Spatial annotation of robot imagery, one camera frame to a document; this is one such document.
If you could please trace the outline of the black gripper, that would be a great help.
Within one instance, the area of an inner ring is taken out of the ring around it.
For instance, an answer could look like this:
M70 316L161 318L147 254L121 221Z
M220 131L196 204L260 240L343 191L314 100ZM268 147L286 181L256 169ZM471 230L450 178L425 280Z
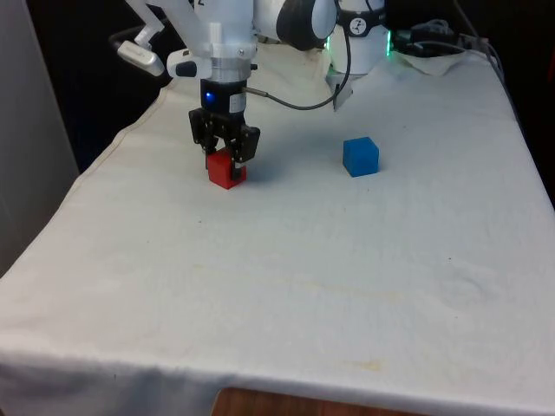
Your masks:
M243 164L254 158L260 130L245 123L233 123L230 118L243 117L246 109L247 81L200 81L201 107L188 113L193 142L200 145L206 155L217 151L220 140L225 143L231 158L231 179L242 177Z

